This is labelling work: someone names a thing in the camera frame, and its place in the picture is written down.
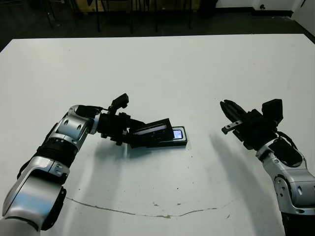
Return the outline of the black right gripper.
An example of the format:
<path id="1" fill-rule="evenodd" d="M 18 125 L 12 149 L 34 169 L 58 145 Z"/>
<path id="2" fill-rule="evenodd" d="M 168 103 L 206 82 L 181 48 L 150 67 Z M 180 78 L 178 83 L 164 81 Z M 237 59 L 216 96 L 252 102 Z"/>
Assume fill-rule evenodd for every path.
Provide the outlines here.
<path id="1" fill-rule="evenodd" d="M 248 150 L 259 150 L 277 137 L 274 128 L 258 110 L 245 112 L 231 100 L 224 100 L 220 103 L 220 107 L 231 123 L 235 123 L 234 127 L 226 127 L 222 131 L 225 134 L 231 131 Z"/>

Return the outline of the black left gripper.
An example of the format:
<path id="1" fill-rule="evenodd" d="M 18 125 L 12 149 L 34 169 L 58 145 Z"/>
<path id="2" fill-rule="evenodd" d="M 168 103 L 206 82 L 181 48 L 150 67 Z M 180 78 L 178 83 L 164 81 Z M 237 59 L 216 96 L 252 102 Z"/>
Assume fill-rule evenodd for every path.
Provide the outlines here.
<path id="1" fill-rule="evenodd" d="M 101 114 L 97 125 L 97 132 L 101 134 L 102 138 L 106 139 L 109 137 L 118 146 L 126 143 L 132 148 L 134 146 L 134 137 L 127 129 L 140 129 L 144 125 L 144 122 L 131 119 L 126 113 L 119 113 L 118 115 Z"/>

